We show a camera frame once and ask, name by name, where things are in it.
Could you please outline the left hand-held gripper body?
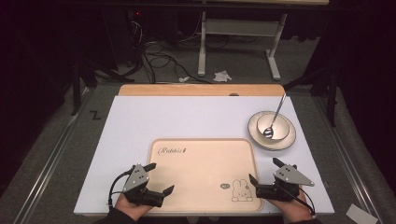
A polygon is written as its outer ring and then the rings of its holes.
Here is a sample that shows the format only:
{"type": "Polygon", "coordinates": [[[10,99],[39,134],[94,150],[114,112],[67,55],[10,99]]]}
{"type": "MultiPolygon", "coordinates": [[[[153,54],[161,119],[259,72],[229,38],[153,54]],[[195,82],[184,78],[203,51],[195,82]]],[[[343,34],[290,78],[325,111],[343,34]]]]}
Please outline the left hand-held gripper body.
{"type": "Polygon", "coordinates": [[[147,188],[149,175],[148,172],[145,172],[143,167],[144,166],[140,163],[133,166],[122,193],[130,203],[135,205],[161,207],[163,205],[164,196],[160,192],[152,191],[147,188]]]}

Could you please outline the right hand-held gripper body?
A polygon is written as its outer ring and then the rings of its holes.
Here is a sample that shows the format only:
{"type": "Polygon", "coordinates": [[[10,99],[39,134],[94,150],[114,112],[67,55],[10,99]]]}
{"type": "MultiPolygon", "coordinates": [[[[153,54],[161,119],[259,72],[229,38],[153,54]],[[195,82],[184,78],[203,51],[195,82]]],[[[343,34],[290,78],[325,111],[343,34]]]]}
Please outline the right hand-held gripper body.
{"type": "Polygon", "coordinates": [[[271,185],[255,182],[257,198],[290,202],[300,195],[300,186],[315,186],[315,183],[298,171],[295,165],[285,164],[275,171],[273,176],[275,182],[271,185]]]}

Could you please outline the beige tray with rabbit print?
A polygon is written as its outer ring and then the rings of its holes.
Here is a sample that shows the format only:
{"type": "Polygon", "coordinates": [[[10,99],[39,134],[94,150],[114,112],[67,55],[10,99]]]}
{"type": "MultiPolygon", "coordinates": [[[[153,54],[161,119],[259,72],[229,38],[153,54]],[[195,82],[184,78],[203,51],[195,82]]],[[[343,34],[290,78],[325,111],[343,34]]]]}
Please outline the beige tray with rabbit print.
{"type": "Polygon", "coordinates": [[[172,186],[153,216],[247,214],[262,209],[249,178],[257,175],[254,149],[245,138],[157,139],[148,188],[172,186]]]}

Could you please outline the person's left hand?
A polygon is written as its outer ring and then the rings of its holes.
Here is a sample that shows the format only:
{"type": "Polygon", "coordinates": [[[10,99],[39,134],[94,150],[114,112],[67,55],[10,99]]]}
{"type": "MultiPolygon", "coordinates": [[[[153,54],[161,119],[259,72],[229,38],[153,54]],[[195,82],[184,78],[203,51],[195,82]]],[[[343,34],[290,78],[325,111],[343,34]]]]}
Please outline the person's left hand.
{"type": "Polygon", "coordinates": [[[130,203],[126,199],[126,197],[121,194],[117,199],[115,208],[120,210],[122,213],[124,213],[134,221],[138,221],[143,215],[145,215],[148,211],[152,209],[152,206],[135,205],[133,203],[130,203]]]}

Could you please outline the person's right hand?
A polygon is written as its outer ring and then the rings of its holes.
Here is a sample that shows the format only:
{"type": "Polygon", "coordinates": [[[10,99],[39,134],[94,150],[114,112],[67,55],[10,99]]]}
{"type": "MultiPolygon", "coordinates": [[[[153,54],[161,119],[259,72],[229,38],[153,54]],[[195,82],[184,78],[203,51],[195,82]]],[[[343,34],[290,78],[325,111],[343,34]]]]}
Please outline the person's right hand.
{"type": "Polygon", "coordinates": [[[310,210],[302,203],[292,200],[290,202],[281,202],[269,200],[269,203],[277,207],[289,222],[312,219],[310,210]]]}

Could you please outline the white plate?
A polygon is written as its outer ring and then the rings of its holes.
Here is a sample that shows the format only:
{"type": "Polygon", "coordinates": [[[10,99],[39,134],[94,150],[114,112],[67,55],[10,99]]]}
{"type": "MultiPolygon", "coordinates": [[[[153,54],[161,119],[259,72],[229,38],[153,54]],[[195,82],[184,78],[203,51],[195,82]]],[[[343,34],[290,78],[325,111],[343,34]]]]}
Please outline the white plate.
{"type": "Polygon", "coordinates": [[[257,143],[260,147],[265,148],[267,150],[282,150],[287,147],[290,147],[295,139],[296,139],[296,130],[292,122],[286,118],[285,116],[279,114],[279,116],[287,121],[287,123],[290,126],[290,132],[289,135],[284,138],[283,140],[280,141],[270,141],[270,140],[265,140],[264,137],[259,133],[257,130],[257,121],[259,116],[265,114],[265,113],[274,113],[273,111],[261,111],[256,114],[254,114],[248,121],[247,124],[247,129],[248,132],[251,136],[251,138],[254,140],[255,143],[257,143]]]}

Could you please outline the white bowl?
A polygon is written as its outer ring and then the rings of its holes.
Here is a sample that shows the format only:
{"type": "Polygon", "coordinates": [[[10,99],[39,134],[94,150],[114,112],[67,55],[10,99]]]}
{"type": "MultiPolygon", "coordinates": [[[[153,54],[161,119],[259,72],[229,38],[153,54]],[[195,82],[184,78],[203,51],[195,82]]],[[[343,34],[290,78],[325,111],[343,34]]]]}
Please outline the white bowl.
{"type": "Polygon", "coordinates": [[[274,129],[274,136],[272,139],[266,138],[262,133],[263,131],[270,126],[272,119],[274,117],[275,113],[265,113],[261,116],[259,116],[258,121],[257,121],[257,130],[259,133],[264,137],[265,140],[270,140],[270,141],[280,141],[286,138],[289,135],[290,132],[290,126],[287,123],[287,121],[283,118],[281,118],[279,115],[276,119],[276,122],[273,126],[274,129]]]}

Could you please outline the metal spoon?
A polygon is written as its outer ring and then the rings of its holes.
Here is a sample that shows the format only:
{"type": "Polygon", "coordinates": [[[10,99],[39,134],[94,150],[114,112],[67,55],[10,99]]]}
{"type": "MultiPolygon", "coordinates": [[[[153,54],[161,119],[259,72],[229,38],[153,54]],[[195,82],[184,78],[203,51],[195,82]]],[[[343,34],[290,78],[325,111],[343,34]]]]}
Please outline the metal spoon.
{"type": "Polygon", "coordinates": [[[280,112],[280,109],[281,109],[282,105],[284,104],[285,99],[286,99],[286,94],[283,94],[283,96],[280,99],[280,102],[278,104],[278,107],[276,109],[276,112],[274,114],[274,117],[272,119],[272,122],[271,122],[270,126],[267,127],[262,133],[266,138],[272,139],[273,136],[274,136],[275,132],[274,132],[273,126],[274,126],[274,124],[276,122],[276,119],[278,117],[278,114],[280,112]]]}

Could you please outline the white board sheet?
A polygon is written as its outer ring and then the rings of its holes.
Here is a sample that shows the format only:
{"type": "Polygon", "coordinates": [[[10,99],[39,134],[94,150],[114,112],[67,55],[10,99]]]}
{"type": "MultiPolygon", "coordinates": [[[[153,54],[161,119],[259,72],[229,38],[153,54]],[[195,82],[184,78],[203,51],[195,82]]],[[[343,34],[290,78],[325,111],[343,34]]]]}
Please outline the white board sheet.
{"type": "MultiPolygon", "coordinates": [[[[107,212],[109,191],[120,191],[124,183],[116,177],[136,163],[149,163],[152,143],[157,139],[245,138],[254,149],[260,182],[273,182],[273,158],[294,164],[311,179],[306,192],[319,214],[334,209],[322,183],[292,100],[286,100],[280,114],[295,127],[296,139],[285,149],[270,151],[260,147],[248,132],[248,121],[261,111],[275,111],[279,99],[271,96],[118,96],[106,120],[91,167],[82,186],[75,211],[79,215],[107,212]]],[[[276,208],[262,200],[262,209],[243,215],[269,215],[276,208]]]]}

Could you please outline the white paper sheet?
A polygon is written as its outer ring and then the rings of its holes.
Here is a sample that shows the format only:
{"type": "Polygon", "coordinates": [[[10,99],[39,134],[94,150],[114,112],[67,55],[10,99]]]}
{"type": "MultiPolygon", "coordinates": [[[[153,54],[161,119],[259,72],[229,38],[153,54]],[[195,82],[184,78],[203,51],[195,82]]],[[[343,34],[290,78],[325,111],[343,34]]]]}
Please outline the white paper sheet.
{"type": "Polygon", "coordinates": [[[346,211],[346,215],[357,224],[376,224],[378,221],[376,217],[360,209],[355,204],[350,205],[346,211]]]}

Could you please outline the black metal stand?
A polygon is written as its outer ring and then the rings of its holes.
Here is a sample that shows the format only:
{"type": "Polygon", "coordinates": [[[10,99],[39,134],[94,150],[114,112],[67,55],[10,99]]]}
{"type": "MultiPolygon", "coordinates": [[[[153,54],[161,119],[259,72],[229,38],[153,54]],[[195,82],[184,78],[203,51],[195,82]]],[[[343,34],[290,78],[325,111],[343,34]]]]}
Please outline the black metal stand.
{"type": "Polygon", "coordinates": [[[86,87],[93,88],[97,85],[97,80],[94,75],[94,69],[87,60],[78,60],[72,69],[72,87],[73,87],[73,111],[72,116],[75,116],[81,106],[80,81],[83,81],[86,87]]]}
{"type": "Polygon", "coordinates": [[[319,69],[303,75],[302,77],[296,78],[293,81],[283,85],[285,91],[289,91],[292,88],[302,85],[306,82],[312,81],[313,86],[310,89],[312,96],[321,96],[327,94],[327,107],[326,117],[330,124],[335,126],[335,106],[336,102],[336,89],[337,81],[339,77],[339,65],[337,63],[327,63],[319,69]]]}

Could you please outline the black device with red light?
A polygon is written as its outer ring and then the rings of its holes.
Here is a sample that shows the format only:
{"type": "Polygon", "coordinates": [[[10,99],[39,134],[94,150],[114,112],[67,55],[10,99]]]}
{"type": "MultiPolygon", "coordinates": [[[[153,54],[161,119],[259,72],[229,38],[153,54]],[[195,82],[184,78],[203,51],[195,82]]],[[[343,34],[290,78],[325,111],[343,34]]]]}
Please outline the black device with red light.
{"type": "Polygon", "coordinates": [[[128,9],[126,12],[128,35],[132,44],[132,60],[138,61],[146,44],[146,27],[140,10],[128,9]]]}

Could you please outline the aluminium rail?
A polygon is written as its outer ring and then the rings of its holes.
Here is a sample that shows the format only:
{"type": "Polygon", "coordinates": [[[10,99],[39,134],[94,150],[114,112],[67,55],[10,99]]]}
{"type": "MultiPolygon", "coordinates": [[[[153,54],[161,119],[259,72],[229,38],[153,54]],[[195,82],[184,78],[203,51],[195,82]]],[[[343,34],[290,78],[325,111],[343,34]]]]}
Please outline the aluminium rail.
{"type": "Polygon", "coordinates": [[[11,224],[27,224],[35,211],[59,161],[64,154],[65,145],[76,126],[81,109],[92,95],[92,89],[78,91],[81,102],[73,105],[73,93],[65,96],[65,104],[49,119],[34,143],[32,150],[23,161],[16,176],[16,196],[21,199],[17,213],[11,224]]]}
{"type": "Polygon", "coordinates": [[[365,184],[363,183],[358,170],[356,169],[355,165],[353,164],[352,159],[347,154],[347,149],[345,148],[340,134],[337,130],[332,126],[329,122],[327,117],[327,110],[326,105],[323,100],[319,97],[314,97],[313,101],[318,108],[319,114],[324,119],[327,129],[330,131],[330,135],[332,140],[336,145],[336,153],[343,167],[343,170],[348,178],[348,185],[352,187],[356,198],[359,201],[361,209],[367,212],[368,214],[378,217],[378,214],[375,210],[375,206],[372,202],[372,198],[369,194],[368,189],[366,188],[365,184]]]}

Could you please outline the white metal desk frame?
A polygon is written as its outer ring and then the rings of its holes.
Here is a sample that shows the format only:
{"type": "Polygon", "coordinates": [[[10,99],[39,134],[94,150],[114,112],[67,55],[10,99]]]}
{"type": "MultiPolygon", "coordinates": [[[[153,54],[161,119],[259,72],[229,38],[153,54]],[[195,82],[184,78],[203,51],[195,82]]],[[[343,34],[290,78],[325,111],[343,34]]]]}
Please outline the white metal desk frame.
{"type": "Polygon", "coordinates": [[[273,80],[280,80],[275,54],[288,15],[282,14],[278,21],[241,21],[225,19],[208,19],[206,13],[201,13],[201,42],[198,59],[198,76],[205,76],[206,36],[207,35],[242,35],[272,37],[273,45],[264,53],[269,64],[273,80]]]}

